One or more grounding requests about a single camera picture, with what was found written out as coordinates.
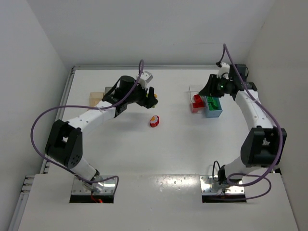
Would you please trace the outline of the green curved lego brick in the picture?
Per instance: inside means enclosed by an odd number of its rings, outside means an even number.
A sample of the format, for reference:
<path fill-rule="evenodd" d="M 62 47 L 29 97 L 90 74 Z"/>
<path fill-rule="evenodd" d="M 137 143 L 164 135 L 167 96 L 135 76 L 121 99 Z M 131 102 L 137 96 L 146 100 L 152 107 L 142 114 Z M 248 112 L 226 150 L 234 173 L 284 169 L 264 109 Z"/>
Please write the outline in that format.
<path fill-rule="evenodd" d="M 207 104 L 210 111 L 216 111 L 220 109 L 219 99 L 215 97 L 207 97 Z"/>

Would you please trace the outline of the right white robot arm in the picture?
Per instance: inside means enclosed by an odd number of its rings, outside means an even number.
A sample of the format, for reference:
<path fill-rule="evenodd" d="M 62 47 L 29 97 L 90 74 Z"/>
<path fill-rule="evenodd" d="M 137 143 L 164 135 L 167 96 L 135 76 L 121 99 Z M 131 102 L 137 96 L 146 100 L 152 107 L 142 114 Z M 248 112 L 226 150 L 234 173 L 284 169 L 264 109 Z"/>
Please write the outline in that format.
<path fill-rule="evenodd" d="M 287 138 L 286 130 L 278 125 L 262 106 L 253 82 L 246 78 L 247 67 L 240 64 L 240 72 L 227 63 L 217 63 L 218 73 L 211 74 L 199 92 L 202 97 L 221 98 L 229 95 L 239 106 L 246 120 L 248 135 L 240 156 L 218 171 L 219 184 L 236 184 L 252 171 L 266 168 L 269 174 L 280 162 Z"/>

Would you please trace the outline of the red flower lego brick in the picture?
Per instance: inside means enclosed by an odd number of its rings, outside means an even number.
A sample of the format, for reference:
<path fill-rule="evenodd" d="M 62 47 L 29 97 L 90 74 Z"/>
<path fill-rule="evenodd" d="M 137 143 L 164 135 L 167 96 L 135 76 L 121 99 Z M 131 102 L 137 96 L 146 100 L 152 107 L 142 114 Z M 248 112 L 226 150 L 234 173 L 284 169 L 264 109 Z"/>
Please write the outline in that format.
<path fill-rule="evenodd" d="M 150 127 L 155 128 L 159 125 L 160 123 L 160 117 L 158 115 L 154 115 L 151 119 L 150 119 Z"/>

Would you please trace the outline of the red rounded lego brick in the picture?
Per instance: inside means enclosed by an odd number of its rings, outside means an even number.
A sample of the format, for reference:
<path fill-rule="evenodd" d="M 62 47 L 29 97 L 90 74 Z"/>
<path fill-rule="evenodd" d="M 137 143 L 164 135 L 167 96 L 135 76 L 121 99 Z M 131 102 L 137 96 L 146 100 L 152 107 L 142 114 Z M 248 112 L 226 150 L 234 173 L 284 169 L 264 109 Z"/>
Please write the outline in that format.
<path fill-rule="evenodd" d="M 193 99 L 196 103 L 202 103 L 203 102 L 203 99 L 201 98 L 201 96 L 199 94 L 194 95 Z"/>

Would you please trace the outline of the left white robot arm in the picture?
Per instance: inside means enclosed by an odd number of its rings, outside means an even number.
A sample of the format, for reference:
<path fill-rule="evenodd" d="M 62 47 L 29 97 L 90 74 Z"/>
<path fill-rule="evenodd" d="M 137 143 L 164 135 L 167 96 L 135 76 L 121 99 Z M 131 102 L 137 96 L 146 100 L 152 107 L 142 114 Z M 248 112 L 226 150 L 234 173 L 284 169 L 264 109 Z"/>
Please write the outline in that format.
<path fill-rule="evenodd" d="M 104 97 L 85 113 L 67 121 L 57 120 L 52 125 L 45 154 L 57 164 L 67 168 L 86 184 L 97 183 L 99 172 L 83 157 L 83 138 L 102 123 L 118 117 L 135 103 L 150 109 L 158 100 L 154 87 L 148 87 L 151 74 L 146 79 L 121 76 Z"/>

